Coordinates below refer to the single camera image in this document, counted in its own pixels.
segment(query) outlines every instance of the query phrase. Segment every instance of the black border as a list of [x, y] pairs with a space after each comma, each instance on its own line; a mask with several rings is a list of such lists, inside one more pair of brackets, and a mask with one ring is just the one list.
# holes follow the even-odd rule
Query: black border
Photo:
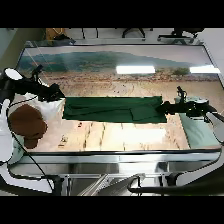
[[[110, 46], [110, 45], [124, 45], [124, 44], [95, 44], [95, 45], [65, 45], [66, 47], [76, 47], [76, 46]], [[211, 63], [213, 64], [213, 61], [210, 57], [210, 55], [207, 52], [206, 47], [201, 44], [201, 45], [182, 45], [182, 44], [127, 44], [127, 45], [159, 45], [159, 46], [163, 46], [163, 45], [169, 45], [169, 46], [203, 46], [205, 49], [205, 52], [207, 53], [207, 56], [209, 58], [209, 60], [211, 61]], [[45, 46], [45, 47], [65, 47], [65, 46]], [[20, 53], [17, 65], [16, 65], [16, 69], [18, 68], [18, 65], [20, 63], [20, 60], [22, 58], [22, 55], [25, 51], [26, 48], [38, 48], [38, 46], [36, 47], [25, 47], [23, 48], [23, 50]], [[183, 150], [151, 150], [151, 151], [85, 151], [85, 152], [30, 152], [31, 156], [94, 156], [94, 155], [146, 155], [146, 154], [192, 154], [192, 153], [216, 153], [216, 152], [220, 152], [221, 148], [217, 148], [217, 149], [183, 149]]]

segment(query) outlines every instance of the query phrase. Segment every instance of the white floor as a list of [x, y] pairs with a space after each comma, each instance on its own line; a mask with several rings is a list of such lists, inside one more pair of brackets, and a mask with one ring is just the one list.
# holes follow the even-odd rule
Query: white floor
[[[86, 39], [96, 38], [95, 28], [83, 28]], [[125, 28], [98, 28], [99, 38], [121, 38]], [[151, 39], [153, 42], [157, 41], [157, 37], [160, 34], [170, 34], [173, 28], [154, 28], [150, 31], [150, 28], [144, 28], [146, 38]], [[66, 33], [69, 37], [75, 39], [82, 39], [81, 28], [66, 29]], [[126, 34], [126, 38], [141, 38], [142, 34], [138, 28], [133, 28]], [[205, 28], [205, 30], [199, 33], [198, 38], [203, 40], [210, 53], [215, 60], [221, 73], [224, 75], [224, 28]]]

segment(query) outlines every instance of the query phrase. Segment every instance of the green cloth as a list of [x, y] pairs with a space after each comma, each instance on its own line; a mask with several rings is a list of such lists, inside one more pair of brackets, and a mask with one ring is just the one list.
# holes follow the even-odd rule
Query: green cloth
[[155, 108], [162, 104], [154, 97], [67, 97], [63, 119], [114, 123], [166, 123]]
[[[193, 101], [197, 99], [200, 98], [187, 97], [186, 101]], [[185, 113], [180, 113], [179, 116], [191, 149], [219, 145], [212, 129], [207, 123], [204, 122], [204, 120], [193, 120], [187, 117]]]

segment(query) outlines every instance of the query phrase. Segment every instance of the brown object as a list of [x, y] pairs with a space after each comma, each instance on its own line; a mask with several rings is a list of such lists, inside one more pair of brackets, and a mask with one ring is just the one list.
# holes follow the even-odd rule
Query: brown object
[[66, 35], [65, 28], [46, 28], [46, 40], [54, 40], [54, 37]]
[[28, 149], [35, 148], [38, 139], [47, 131], [47, 124], [43, 121], [41, 113], [27, 104], [11, 113], [9, 121], [12, 131], [24, 136], [24, 145]]

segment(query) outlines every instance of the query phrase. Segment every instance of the landscape print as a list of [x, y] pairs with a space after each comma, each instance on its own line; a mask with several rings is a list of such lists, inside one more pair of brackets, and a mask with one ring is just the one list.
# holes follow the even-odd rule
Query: landscape print
[[[33, 68], [42, 64], [44, 72], [41, 79], [49, 85], [59, 84], [67, 97], [162, 96], [164, 101], [174, 103], [177, 86], [181, 86], [188, 96], [209, 99], [218, 111], [222, 111], [223, 89], [218, 75], [191, 74], [189, 71], [192, 66], [211, 64], [206, 52], [197, 46], [181, 47], [146, 45], [77, 46], [69, 49], [54, 47], [41, 50], [31, 48], [24, 51], [18, 70], [29, 76]], [[156, 73], [117, 74], [116, 66], [119, 65], [154, 66]], [[189, 149], [179, 115], [167, 116], [167, 120], [166, 124], [66, 121], [69, 122], [70, 130], [65, 128], [58, 147], [51, 151]], [[46, 149], [37, 147], [34, 150]]]

